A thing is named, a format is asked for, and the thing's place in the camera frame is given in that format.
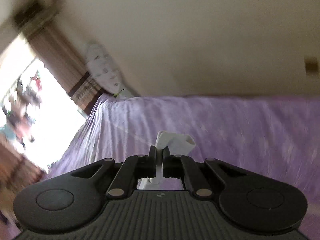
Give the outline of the cream Nevada sweatshirt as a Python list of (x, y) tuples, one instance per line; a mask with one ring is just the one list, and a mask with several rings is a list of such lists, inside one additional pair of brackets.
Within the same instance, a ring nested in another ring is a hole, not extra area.
[(171, 155), (188, 155), (195, 148), (195, 146), (195, 141), (188, 134), (159, 131), (155, 143), (157, 150), (156, 176), (155, 178), (141, 179), (137, 189), (157, 191), (182, 190), (182, 182), (179, 179), (164, 178), (161, 153), (163, 149), (168, 147)]

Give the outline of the purple bed sheet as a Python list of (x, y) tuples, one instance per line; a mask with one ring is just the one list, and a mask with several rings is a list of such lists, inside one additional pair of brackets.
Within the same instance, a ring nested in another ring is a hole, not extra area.
[(160, 131), (190, 135), (195, 161), (217, 158), (299, 188), (309, 202), (300, 230), (319, 239), (319, 97), (103, 95), (48, 176), (147, 153)]

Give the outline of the white patterned pillow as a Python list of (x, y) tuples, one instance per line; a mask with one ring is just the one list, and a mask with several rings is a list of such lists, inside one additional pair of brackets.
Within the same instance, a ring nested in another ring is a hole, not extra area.
[(95, 81), (116, 98), (129, 99), (135, 94), (123, 82), (122, 74), (104, 47), (89, 43), (86, 50), (86, 66)]

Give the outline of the right striped curtain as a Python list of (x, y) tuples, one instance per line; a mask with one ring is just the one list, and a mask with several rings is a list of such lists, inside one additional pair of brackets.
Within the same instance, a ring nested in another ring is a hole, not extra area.
[(56, 11), (33, 0), (14, 16), (32, 50), (73, 102), (89, 115), (104, 90), (93, 79), (84, 59), (54, 23)]

